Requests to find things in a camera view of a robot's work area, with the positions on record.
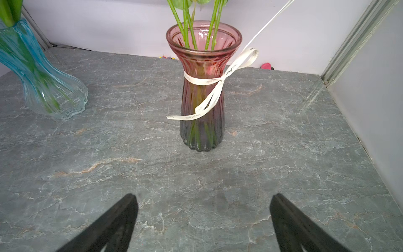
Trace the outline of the pink rose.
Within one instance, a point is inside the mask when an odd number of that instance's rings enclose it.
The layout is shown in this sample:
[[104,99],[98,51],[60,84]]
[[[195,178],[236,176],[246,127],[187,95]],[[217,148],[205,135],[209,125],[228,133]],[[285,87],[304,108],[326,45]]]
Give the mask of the pink rose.
[[[188,24],[190,21],[190,14],[189,14],[189,8],[191,6],[192,1],[186,1],[186,0],[178,0],[178,1],[173,1],[173,0],[167,0],[169,7],[173,13],[173,16],[177,22],[178,28],[182,34],[183,41],[185,43],[184,47],[190,48],[189,44],[189,37],[188,37]],[[177,9],[180,9],[183,11],[183,22],[181,22],[179,15],[177,13]]]
[[209,30],[208,30],[208,34],[207,34],[207,39],[206,39],[206,45],[205,45],[205,50],[206,51],[209,49],[210,40],[211,40],[211,36],[212,36],[212,31],[213,31],[213,26],[215,24],[215,20],[216,20],[216,17],[217,17],[217,10],[219,8],[220,2],[221,2],[221,0],[215,0],[214,1],[214,8],[213,8],[213,12],[212,12],[212,17],[211,17]]

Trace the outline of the yellow tulip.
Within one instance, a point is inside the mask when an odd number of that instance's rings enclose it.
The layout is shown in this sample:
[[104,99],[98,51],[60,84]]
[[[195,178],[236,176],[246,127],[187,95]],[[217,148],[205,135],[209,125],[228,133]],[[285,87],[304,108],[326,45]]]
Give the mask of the yellow tulip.
[[21,20],[23,0],[1,0],[0,15],[6,27],[12,27]]

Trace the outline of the white blue rose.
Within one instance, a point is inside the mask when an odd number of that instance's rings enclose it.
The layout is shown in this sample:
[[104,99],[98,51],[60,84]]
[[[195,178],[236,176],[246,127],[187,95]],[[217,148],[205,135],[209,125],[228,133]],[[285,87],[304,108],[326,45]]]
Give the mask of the white blue rose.
[[[193,9],[192,14],[190,14],[189,8],[192,5],[194,6],[194,9]],[[198,47],[197,47],[195,33],[194,33],[194,29],[193,29],[195,13],[196,13],[196,1],[184,1],[183,7],[184,7],[184,12],[186,13],[187,23],[188,23],[188,26],[189,26],[189,29],[191,32],[192,44],[193,44],[194,49],[197,50]]]

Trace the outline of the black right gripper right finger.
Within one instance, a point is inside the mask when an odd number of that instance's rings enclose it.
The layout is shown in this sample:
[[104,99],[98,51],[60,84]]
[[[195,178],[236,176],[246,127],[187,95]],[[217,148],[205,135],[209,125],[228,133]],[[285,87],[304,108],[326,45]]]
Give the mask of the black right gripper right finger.
[[270,213],[282,252],[349,252],[284,195],[274,195]]

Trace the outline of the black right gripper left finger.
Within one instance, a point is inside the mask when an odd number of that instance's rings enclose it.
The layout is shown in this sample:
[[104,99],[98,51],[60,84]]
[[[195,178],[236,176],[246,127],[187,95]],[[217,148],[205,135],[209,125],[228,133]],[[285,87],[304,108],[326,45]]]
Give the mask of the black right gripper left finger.
[[139,205],[127,194],[59,252],[126,252],[135,227]]

